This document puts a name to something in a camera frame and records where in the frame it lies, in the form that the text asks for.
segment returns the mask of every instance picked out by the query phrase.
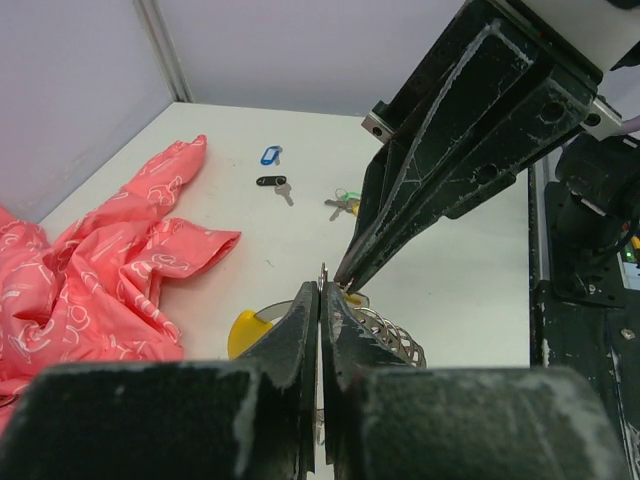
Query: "white table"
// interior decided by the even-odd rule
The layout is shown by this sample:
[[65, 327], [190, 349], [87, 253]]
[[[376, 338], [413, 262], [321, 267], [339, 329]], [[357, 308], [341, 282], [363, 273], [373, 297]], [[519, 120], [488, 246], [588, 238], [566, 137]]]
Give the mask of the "white table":
[[[322, 262], [337, 268], [355, 217], [324, 200], [360, 190], [380, 143], [360, 118], [173, 104], [41, 225], [49, 238], [98, 206], [175, 140], [209, 139], [206, 164], [173, 216], [242, 231], [238, 246], [208, 273], [165, 283], [161, 309], [183, 329], [187, 358], [226, 358], [229, 329], [245, 309], [292, 298]], [[282, 145], [280, 166], [260, 165]], [[282, 174], [289, 207], [257, 177]], [[516, 185], [460, 220], [440, 220], [365, 287], [372, 307], [406, 328], [429, 367], [526, 366], [529, 360], [527, 190]]]

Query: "red cloth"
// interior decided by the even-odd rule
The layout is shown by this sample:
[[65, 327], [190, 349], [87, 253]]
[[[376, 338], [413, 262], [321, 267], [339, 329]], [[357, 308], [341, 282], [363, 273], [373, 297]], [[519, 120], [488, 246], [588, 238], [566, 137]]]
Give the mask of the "red cloth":
[[174, 143], [51, 246], [0, 207], [0, 405], [56, 363], [182, 359], [180, 330], [158, 310], [162, 278], [211, 267], [240, 237], [162, 219], [206, 148], [204, 135]]

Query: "white wall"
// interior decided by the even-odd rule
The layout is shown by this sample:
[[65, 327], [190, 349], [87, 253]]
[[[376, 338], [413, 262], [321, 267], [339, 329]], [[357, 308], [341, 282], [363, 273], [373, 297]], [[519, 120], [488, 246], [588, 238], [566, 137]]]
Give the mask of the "white wall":
[[195, 101], [363, 115], [463, 0], [158, 0]]
[[0, 5], [0, 204], [38, 221], [171, 101], [131, 0]]

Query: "yellow object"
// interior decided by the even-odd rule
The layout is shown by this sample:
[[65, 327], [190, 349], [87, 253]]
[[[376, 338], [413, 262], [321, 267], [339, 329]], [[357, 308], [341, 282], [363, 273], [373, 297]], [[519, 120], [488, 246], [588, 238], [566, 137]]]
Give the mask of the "yellow object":
[[233, 360], [244, 353], [273, 327], [271, 323], [263, 322], [255, 315], [256, 312], [253, 310], [245, 310], [233, 322], [227, 341], [227, 353], [230, 359]]

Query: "pink fabric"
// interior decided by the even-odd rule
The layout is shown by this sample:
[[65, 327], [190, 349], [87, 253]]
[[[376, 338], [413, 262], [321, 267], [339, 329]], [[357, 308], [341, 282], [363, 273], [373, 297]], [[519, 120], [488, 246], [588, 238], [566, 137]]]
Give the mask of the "pink fabric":
[[162, 219], [206, 148], [204, 135], [174, 143], [51, 246], [0, 207], [0, 404], [60, 362], [182, 359], [180, 330], [158, 310], [162, 279], [211, 267], [240, 237]]

